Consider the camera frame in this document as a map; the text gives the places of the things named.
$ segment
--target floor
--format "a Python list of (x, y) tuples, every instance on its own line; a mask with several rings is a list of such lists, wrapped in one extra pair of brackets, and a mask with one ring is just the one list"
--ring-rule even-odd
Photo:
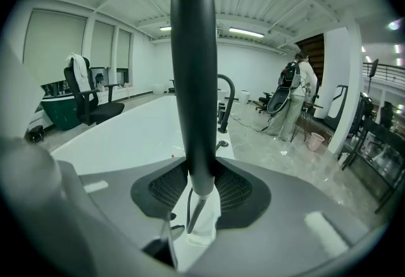
[[(123, 101), (124, 112), (159, 98), (152, 94)], [(349, 169), (342, 171), (336, 157), (321, 145), (316, 151), (307, 148), (302, 129), (292, 142), (282, 142), (262, 132), (267, 126), (268, 115), (258, 114), (253, 104), (235, 103), (228, 121), (235, 159), (255, 164), (274, 171), (286, 173), (306, 180), (326, 193), (340, 205), (348, 208), (370, 229), (385, 222), (386, 214), (374, 214), (376, 200), (364, 188), (357, 176)], [(69, 131), (53, 129), (45, 141), (38, 144), (49, 152), (77, 135), (90, 130), (94, 125), (79, 125)]]

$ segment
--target fluorescent light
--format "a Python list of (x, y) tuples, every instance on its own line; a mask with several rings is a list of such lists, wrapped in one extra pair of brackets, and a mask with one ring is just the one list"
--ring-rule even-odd
[(241, 34), (247, 34), (247, 35), (252, 35), (253, 37), (264, 37), (264, 34), (260, 34), (260, 33), (255, 33), (255, 32), (251, 32), (251, 31), (247, 31), (247, 30), (241, 30), (239, 28), (233, 28), (231, 27), (229, 29), (229, 32), (236, 32), (236, 33), (241, 33)]
[(397, 30), (399, 28), (399, 21), (393, 21), (391, 23), (388, 24), (388, 27), (390, 28), (390, 30)]

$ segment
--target white towel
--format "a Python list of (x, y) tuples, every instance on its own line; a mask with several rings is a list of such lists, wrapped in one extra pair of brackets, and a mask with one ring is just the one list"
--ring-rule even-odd
[[(85, 92), (91, 90), (89, 79), (87, 78), (86, 62), (84, 61), (83, 57), (79, 56), (78, 54), (71, 53), (66, 59), (68, 67), (72, 65), (72, 59), (73, 71), (75, 72), (75, 78), (79, 91)], [(90, 94), (89, 96), (89, 101), (91, 100), (93, 100), (93, 94)]]

